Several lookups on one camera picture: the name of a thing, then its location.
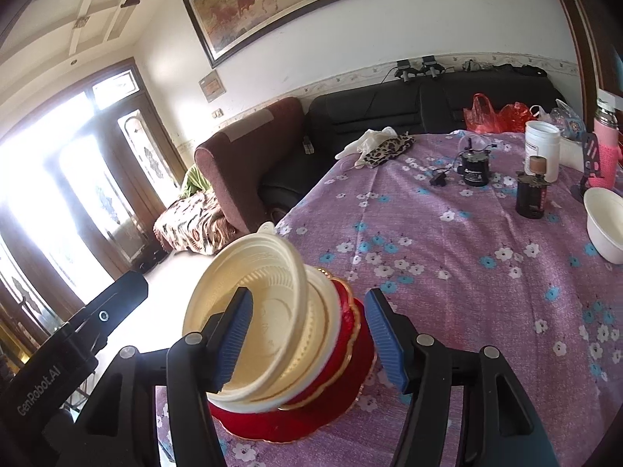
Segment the cream plastic bowl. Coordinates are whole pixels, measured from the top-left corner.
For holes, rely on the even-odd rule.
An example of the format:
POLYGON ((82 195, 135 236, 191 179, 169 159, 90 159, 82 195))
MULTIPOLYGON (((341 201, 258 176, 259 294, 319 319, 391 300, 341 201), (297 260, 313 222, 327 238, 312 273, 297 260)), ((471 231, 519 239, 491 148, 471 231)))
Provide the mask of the cream plastic bowl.
POLYGON ((225 318, 216 388, 208 392, 212 400, 254 400, 300 374, 318 315, 311 294, 302 257, 272 223, 233 241, 212 260, 183 324, 188 334, 202 330, 211 316, 225 318))

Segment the white foam bowl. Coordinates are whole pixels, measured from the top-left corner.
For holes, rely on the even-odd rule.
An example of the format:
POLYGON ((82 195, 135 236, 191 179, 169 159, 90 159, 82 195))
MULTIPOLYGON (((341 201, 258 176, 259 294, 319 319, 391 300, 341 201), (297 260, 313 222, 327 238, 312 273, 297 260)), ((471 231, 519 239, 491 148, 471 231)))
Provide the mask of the white foam bowl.
POLYGON ((584 194, 586 229, 598 253, 613 265, 623 263, 623 199, 604 188, 590 188, 584 194))

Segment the patterned blanket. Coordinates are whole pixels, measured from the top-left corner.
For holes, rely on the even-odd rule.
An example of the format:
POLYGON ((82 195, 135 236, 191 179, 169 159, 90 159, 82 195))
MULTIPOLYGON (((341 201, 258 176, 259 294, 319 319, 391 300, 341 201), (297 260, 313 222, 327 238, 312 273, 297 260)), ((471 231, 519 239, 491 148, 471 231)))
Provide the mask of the patterned blanket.
POLYGON ((159 216, 153 233, 167 252, 190 251, 215 256, 240 236, 226 219, 212 191, 181 198, 159 216))

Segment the wooden glass door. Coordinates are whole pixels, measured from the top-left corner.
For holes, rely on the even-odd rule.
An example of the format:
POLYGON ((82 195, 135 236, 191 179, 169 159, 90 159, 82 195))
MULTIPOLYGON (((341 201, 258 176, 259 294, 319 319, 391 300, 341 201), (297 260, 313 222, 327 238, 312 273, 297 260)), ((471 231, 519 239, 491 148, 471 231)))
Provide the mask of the wooden glass door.
POLYGON ((186 171, 128 58, 36 107, 1 140, 6 284, 67 318, 166 256, 153 226, 186 171))

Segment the dark jar with cork lid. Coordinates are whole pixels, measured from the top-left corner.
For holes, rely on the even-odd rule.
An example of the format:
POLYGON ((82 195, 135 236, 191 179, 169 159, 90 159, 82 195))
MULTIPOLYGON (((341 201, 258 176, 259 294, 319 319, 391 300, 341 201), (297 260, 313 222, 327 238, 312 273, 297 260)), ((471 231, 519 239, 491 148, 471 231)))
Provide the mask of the dark jar with cork lid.
POLYGON ((548 183, 545 180, 547 160, 543 156, 528 158, 528 171, 517 173, 515 211, 528 219, 541 219, 545 215, 548 183))

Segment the green cloth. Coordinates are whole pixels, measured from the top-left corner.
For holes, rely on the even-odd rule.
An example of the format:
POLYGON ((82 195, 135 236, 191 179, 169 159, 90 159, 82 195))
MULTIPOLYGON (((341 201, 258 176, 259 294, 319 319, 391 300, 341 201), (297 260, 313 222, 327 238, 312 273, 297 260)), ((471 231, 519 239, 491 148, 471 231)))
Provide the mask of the green cloth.
POLYGON ((208 192, 212 190, 211 183, 201 172, 200 168, 194 163, 186 172, 181 183, 181 198, 188 198, 197 192, 208 192))

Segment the small black jar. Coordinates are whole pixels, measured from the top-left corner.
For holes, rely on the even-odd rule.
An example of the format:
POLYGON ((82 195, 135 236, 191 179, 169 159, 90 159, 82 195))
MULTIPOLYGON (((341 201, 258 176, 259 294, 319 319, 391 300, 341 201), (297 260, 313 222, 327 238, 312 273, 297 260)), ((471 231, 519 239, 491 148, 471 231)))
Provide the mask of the small black jar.
POLYGON ((484 147, 477 150, 473 147, 472 138, 468 138, 467 147, 460 153, 460 164, 457 167, 459 175, 470 187, 485 187, 490 181, 490 153, 484 147))

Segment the black phone stand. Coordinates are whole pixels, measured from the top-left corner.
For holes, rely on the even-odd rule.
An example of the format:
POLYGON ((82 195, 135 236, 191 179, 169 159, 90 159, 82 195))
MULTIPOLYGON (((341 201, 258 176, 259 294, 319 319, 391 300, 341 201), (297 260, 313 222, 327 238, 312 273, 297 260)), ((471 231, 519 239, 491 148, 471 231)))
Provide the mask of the black phone stand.
POLYGON ((590 180, 602 178, 599 139, 595 133, 587 132, 582 136, 583 175, 580 182, 570 189, 572 197, 582 202, 585 193, 592 188, 590 180))

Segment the white plastic jar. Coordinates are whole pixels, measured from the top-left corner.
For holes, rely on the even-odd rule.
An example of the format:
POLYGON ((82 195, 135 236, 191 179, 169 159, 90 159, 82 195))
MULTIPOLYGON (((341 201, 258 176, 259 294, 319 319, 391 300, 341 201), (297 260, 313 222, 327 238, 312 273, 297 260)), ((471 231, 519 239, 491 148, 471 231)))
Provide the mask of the white plastic jar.
POLYGON ((531 120, 525 125, 525 163, 524 169, 530 174, 531 156, 544 157, 547 162, 545 179, 555 183, 560 170, 561 132, 551 123, 531 120))

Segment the leopard print pouch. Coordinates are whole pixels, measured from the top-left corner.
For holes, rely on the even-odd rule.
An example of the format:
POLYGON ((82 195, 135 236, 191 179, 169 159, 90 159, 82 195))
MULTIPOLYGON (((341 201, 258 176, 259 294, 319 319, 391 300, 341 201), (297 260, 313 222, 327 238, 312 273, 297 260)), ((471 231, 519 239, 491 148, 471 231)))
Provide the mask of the leopard print pouch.
POLYGON ((363 164, 370 169, 380 167, 391 159, 395 159, 413 147, 415 137, 412 135, 398 135, 384 140, 375 149, 363 156, 363 164))

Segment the red plastic bag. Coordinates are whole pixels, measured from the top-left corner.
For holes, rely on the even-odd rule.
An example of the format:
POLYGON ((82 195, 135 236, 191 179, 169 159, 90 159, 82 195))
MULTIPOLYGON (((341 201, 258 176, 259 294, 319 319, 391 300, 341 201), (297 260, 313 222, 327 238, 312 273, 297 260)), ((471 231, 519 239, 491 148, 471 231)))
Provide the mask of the red plastic bag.
POLYGON ((521 102, 495 111, 483 93, 473 95, 472 107, 464 109, 463 115, 467 130, 476 134, 524 133, 526 123, 535 120, 529 107, 521 102))

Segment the pink sleeved thermos bottle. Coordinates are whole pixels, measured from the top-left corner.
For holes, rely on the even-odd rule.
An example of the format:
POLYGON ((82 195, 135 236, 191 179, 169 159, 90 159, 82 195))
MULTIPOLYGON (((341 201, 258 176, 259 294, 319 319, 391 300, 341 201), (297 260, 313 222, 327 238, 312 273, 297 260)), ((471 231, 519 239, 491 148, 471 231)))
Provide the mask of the pink sleeved thermos bottle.
POLYGON ((588 182, 592 188, 612 189, 616 183, 619 161, 622 159, 619 127, 614 107, 601 98, 597 100, 593 134, 599 144, 600 175, 590 177, 588 182))

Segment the black leather sofa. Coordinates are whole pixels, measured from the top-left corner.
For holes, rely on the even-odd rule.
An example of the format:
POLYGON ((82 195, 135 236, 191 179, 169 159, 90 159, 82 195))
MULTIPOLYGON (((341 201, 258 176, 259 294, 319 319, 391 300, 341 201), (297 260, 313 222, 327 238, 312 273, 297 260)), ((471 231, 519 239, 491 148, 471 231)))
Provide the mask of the black leather sofa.
POLYGON ((332 168, 335 155, 365 131, 390 126, 399 134, 448 134, 465 126, 464 110, 477 93, 495 111, 515 102, 550 110, 564 98, 545 71, 511 64, 320 96, 304 114, 295 147, 261 179, 259 196, 270 219, 283 218, 332 168))

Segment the small wall plaque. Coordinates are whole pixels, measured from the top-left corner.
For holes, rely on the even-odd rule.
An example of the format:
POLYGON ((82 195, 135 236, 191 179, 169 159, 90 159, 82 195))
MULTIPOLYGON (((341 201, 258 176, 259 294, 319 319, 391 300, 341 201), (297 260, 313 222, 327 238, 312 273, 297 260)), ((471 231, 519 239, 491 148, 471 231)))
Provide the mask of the small wall plaque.
POLYGON ((199 86, 208 104, 211 104, 215 99, 218 99, 218 97, 226 93, 225 86, 217 70, 212 70, 208 75, 202 78, 199 81, 199 86))

